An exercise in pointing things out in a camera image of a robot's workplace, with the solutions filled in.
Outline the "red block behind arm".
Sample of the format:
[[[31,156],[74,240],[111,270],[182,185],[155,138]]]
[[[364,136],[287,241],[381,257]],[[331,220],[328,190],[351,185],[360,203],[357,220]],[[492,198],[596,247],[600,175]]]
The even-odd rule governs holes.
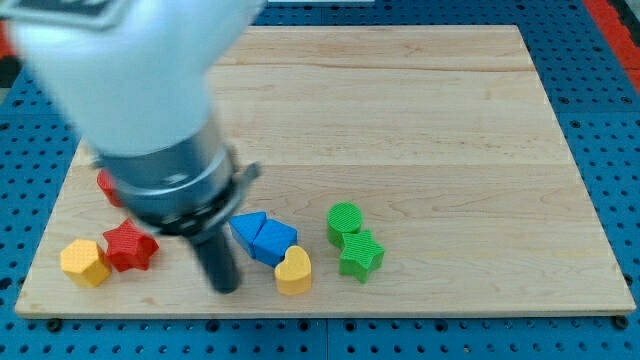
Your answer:
[[[118,195],[115,180],[107,169],[102,168],[99,170],[96,183],[112,206],[117,208],[123,207],[123,203]]]

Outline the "silver metal wrist flange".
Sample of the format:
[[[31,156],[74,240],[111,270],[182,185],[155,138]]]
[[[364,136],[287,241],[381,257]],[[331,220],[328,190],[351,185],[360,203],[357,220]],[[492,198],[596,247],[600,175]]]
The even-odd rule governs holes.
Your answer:
[[[216,116],[170,146],[143,155],[102,155],[100,165],[132,215],[158,233],[194,244],[224,232],[261,175],[257,162],[238,164]]]

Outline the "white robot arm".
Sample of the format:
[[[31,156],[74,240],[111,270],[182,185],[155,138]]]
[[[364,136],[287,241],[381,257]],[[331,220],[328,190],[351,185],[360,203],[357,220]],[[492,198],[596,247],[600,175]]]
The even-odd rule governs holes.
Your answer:
[[[256,0],[5,1],[14,48],[153,230],[186,238],[213,288],[240,283],[224,224],[260,173],[218,125],[207,71]]]

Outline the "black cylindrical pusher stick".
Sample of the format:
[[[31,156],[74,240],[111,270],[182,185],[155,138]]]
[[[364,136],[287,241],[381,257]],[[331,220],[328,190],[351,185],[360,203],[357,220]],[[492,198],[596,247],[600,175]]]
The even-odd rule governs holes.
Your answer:
[[[221,227],[191,236],[190,244],[214,290],[228,294],[240,286],[241,275]]]

